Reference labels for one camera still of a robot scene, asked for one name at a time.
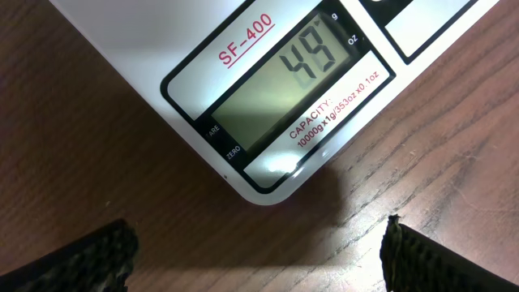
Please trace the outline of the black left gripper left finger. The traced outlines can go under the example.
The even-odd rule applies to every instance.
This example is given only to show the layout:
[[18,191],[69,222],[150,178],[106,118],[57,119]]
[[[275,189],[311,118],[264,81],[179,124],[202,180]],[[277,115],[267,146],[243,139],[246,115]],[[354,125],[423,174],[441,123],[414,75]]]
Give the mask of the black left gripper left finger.
[[1,276],[8,292],[127,292],[139,250],[135,230],[118,219]]

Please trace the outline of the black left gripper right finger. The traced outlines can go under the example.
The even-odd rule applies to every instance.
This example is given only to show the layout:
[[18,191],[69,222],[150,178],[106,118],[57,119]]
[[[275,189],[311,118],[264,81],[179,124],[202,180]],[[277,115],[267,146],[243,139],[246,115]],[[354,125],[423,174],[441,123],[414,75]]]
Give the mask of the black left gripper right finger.
[[518,285],[388,217],[380,260],[392,292],[518,292]]

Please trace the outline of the white digital kitchen scale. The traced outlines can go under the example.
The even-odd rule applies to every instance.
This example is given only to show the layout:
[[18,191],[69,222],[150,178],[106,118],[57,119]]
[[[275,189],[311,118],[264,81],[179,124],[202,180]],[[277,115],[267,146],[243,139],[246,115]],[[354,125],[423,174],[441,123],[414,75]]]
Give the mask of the white digital kitchen scale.
[[53,0],[245,200],[287,199],[497,0]]

